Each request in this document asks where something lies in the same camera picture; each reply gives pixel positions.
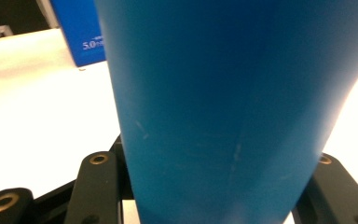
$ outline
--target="black metal bracket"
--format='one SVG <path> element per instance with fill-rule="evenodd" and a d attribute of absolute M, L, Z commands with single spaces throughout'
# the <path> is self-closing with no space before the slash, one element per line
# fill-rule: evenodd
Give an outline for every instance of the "black metal bracket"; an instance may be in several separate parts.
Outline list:
<path fill-rule="evenodd" d="M 123 146 L 86 157 L 76 180 L 34 200 L 28 189 L 0 191 L 0 224 L 121 224 L 121 200 L 133 199 Z M 296 224 L 358 224 L 358 185 L 323 154 L 293 209 Z"/>

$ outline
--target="white table surface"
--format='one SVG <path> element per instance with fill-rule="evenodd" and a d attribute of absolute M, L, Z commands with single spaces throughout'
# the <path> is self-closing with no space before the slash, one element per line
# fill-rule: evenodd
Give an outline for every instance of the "white table surface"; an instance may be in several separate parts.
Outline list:
<path fill-rule="evenodd" d="M 37 198 L 75 179 L 83 158 L 118 135 L 106 62 L 77 68 L 59 29 L 0 39 L 0 190 Z M 358 82 L 324 152 L 358 182 Z M 126 223 L 139 223 L 133 201 L 124 209 Z"/>

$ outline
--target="white surface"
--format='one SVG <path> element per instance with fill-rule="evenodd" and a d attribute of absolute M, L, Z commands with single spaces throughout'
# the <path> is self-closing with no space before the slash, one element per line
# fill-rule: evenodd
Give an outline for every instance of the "white surface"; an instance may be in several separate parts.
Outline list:
<path fill-rule="evenodd" d="M 56 189 L 118 134 L 106 62 L 76 68 L 60 30 L 0 39 L 0 190 Z M 358 182 L 358 82 L 324 151 Z M 125 204 L 126 223 L 139 223 Z"/>

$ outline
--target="blue box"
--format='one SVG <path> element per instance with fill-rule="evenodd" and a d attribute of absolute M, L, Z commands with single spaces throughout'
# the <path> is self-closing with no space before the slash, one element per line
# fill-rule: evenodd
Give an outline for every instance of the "blue box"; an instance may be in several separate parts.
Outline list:
<path fill-rule="evenodd" d="M 103 37 L 93 0 L 51 0 L 76 66 L 105 60 Z"/>

